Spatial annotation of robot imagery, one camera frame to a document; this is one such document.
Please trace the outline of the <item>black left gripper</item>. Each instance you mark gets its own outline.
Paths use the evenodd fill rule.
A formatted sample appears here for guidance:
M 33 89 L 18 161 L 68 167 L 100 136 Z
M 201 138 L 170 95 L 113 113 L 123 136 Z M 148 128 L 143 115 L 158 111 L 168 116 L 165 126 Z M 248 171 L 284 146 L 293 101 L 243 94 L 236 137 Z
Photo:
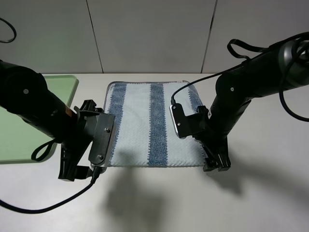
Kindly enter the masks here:
M 84 180 L 92 177 L 87 166 L 77 166 L 76 156 L 84 154 L 94 139 L 98 117 L 103 113 L 93 100 L 85 100 L 81 107 L 71 110 L 60 99 L 54 106 L 54 138 L 61 144 L 58 179 L 63 181 Z

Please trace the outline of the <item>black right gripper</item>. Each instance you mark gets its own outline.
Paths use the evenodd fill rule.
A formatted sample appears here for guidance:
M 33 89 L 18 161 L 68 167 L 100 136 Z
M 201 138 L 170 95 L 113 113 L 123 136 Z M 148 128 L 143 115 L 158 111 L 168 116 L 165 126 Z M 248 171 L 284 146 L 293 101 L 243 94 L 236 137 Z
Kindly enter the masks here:
M 227 145 L 221 145 L 217 149 L 211 144 L 218 144 L 225 139 L 233 128 L 233 108 L 223 105 L 214 105 L 207 109 L 204 105 L 197 107 L 197 113 L 202 116 L 199 127 L 202 132 L 193 135 L 200 141 L 206 153 L 204 172 L 227 171 L 231 167 Z

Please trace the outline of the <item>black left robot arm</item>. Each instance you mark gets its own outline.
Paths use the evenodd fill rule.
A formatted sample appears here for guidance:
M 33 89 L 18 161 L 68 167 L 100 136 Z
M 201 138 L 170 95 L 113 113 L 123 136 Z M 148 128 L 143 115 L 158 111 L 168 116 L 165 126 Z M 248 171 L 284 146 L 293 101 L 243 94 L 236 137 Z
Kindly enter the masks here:
M 72 110 L 48 89 L 42 74 L 1 61 L 0 105 L 51 137 L 51 141 L 32 152 L 32 161 L 43 161 L 54 144 L 61 144 L 59 179 L 91 177 L 91 183 L 95 183 L 102 169 L 78 164 L 94 139 L 97 117 L 103 113 L 93 100 L 86 100 L 81 108 Z

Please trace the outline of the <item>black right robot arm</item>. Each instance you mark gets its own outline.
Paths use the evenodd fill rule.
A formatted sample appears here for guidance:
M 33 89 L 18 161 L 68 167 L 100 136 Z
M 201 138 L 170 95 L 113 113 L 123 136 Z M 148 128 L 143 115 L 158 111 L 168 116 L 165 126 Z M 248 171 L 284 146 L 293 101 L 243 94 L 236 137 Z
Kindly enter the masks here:
M 242 64 L 222 72 L 216 82 L 216 97 L 209 109 L 199 106 L 194 115 L 198 131 L 193 137 L 206 152 L 203 170 L 226 171 L 231 162 L 227 136 L 254 98 L 278 94 L 282 107 L 293 118 L 308 118 L 293 112 L 284 92 L 309 84 L 309 34 L 303 32 L 270 45 L 251 46 L 232 39 L 227 48 Z

